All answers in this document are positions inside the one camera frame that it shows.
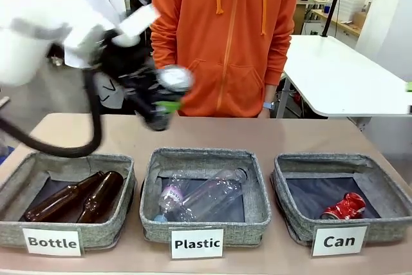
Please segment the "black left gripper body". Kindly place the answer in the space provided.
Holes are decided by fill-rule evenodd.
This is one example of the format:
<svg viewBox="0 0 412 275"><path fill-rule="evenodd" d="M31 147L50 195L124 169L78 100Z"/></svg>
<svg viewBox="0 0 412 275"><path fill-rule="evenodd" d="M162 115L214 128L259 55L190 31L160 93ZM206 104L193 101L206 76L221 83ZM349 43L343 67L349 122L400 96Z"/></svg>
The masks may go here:
<svg viewBox="0 0 412 275"><path fill-rule="evenodd" d="M91 68L91 114L145 115L143 92L128 92L128 75L140 68L151 68L147 63L149 50L141 44L128 46L120 34L107 31L93 55Z"/></svg>

